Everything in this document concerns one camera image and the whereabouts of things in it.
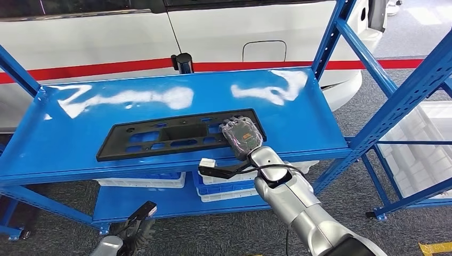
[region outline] yellow tape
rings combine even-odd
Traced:
[[[419,243],[424,256],[433,256],[434,253],[452,252],[452,242],[440,244],[421,244]]]

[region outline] white crate stack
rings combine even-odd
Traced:
[[[382,139],[452,141],[452,101],[422,102]],[[452,146],[378,144],[403,197],[452,177]],[[452,198],[452,190],[434,196]]]
[[[203,201],[204,203],[257,195],[257,191],[255,188],[241,189],[241,190],[236,190],[236,191],[217,193],[217,194],[208,194],[208,195],[201,195],[199,193],[199,190],[197,190],[197,193],[198,193],[198,196],[201,197],[201,201]]]
[[[295,163],[291,163],[294,167],[297,167],[298,169],[300,169],[303,173],[308,173],[309,172],[309,168],[315,164],[319,163],[318,160],[316,161],[306,161],[306,162],[295,162]],[[254,180],[254,178],[256,178],[257,176],[257,171],[254,172],[250,172],[250,173],[245,173],[245,174],[238,174],[235,175],[234,177],[230,178],[230,179],[222,179],[222,178],[216,178],[216,177],[210,177],[210,176],[205,176],[202,175],[199,171],[198,174],[201,175],[201,177],[203,177],[203,183],[206,185],[210,185],[210,184],[221,184],[221,183],[228,183],[228,182],[236,182],[236,181],[244,181],[244,180]]]
[[[140,188],[183,188],[185,172],[178,179],[137,179],[137,178],[106,178],[96,179],[101,186],[140,187]]]

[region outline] robotic arm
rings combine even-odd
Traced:
[[[134,256],[138,248],[152,239],[151,226],[154,219],[148,219],[157,211],[157,204],[145,202],[127,218],[124,226],[111,236],[104,237],[90,256]]]
[[[279,219],[292,227],[313,256],[385,256],[372,241],[361,237],[333,219],[320,205],[312,186],[297,168],[285,163],[273,149],[262,146],[262,136],[247,117],[232,118],[220,128],[235,156],[244,164],[215,167],[215,160],[203,159],[203,175],[230,178],[258,170],[254,185]]]

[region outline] red stripe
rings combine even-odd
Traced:
[[[396,68],[417,68],[423,59],[409,60],[379,60],[378,62],[385,69]],[[285,61],[285,62],[201,62],[194,63],[195,71],[229,71],[243,69],[258,68],[283,68],[283,67],[299,67],[310,66],[312,61]],[[339,60],[328,62],[326,69],[343,70],[343,69],[365,69],[359,60]]]
[[[416,68],[422,59],[408,60],[379,60],[379,63],[386,69]],[[282,68],[309,66],[312,61],[279,61],[279,62],[200,62],[194,63],[195,71],[228,71],[259,68]],[[31,76],[38,80],[51,80],[59,78],[81,77],[122,73],[139,70],[149,70],[172,67],[171,59],[136,60],[125,62],[114,62],[104,64],[83,65],[74,67],[45,68],[29,70]],[[364,69],[359,60],[330,61],[326,69]],[[0,84],[13,83],[13,80],[6,74],[0,73]]]

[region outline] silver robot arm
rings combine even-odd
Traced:
[[[270,147],[253,150],[253,166],[284,164]],[[384,256],[372,241],[361,237],[331,217],[320,205],[312,186],[297,171],[284,167],[260,170],[254,179],[259,195],[272,207],[279,219],[292,227],[313,256]]]
[[[106,236],[90,256],[117,256],[123,244],[123,240],[117,236]]]
[[[203,175],[228,179],[248,166],[255,167],[257,192],[279,219],[295,230],[313,256],[386,256],[376,244],[344,227],[321,207],[304,175],[291,169],[272,148],[262,146],[261,131],[249,118],[233,117],[220,128],[235,156],[245,162],[215,167],[215,160],[203,159],[198,169]]]

